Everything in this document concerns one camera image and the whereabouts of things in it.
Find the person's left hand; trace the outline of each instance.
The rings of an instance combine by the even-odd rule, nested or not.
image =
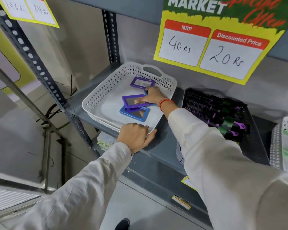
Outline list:
[[[154,138],[157,129],[154,129],[146,138],[149,128],[142,124],[128,123],[121,127],[117,142],[126,144],[131,151],[131,154],[136,153],[142,148],[145,148]]]

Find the sleeve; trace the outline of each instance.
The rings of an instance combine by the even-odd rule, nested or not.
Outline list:
[[[33,206],[14,229],[98,230],[118,177],[130,161],[130,148],[124,143],[115,143],[52,195]]]
[[[183,108],[170,113],[169,125],[214,229],[288,229],[288,173],[252,162]]]

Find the stack of packets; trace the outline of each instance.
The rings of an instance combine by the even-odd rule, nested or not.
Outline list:
[[[116,138],[102,131],[97,137],[97,143],[103,151],[107,151],[113,144],[116,143]]]

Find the hand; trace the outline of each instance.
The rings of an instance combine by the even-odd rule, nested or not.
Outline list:
[[[146,87],[146,90],[148,91],[148,95],[134,100],[135,103],[149,102],[158,104],[162,98],[166,98],[166,96],[156,86],[148,86]]]
[[[128,123],[121,127],[117,142],[126,144],[131,151],[131,154],[136,153],[142,148],[145,148],[156,135],[157,129],[154,129],[146,138],[148,127],[142,124]]]

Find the basket handle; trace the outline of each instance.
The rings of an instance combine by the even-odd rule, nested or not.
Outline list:
[[[151,72],[148,72],[148,71],[144,70],[145,67],[149,67],[149,68],[153,68],[153,69],[157,70],[159,73],[161,73],[161,76],[159,76],[158,74],[154,74],[154,73],[151,73]],[[142,65],[142,70],[145,71],[146,73],[150,73],[150,74],[153,74],[153,75],[158,76],[158,77],[164,77],[164,76],[166,76],[166,74],[165,74],[164,72],[162,72],[161,69],[159,69],[159,68],[156,67],[156,66],[150,65],[150,64],[143,64],[143,65]]]

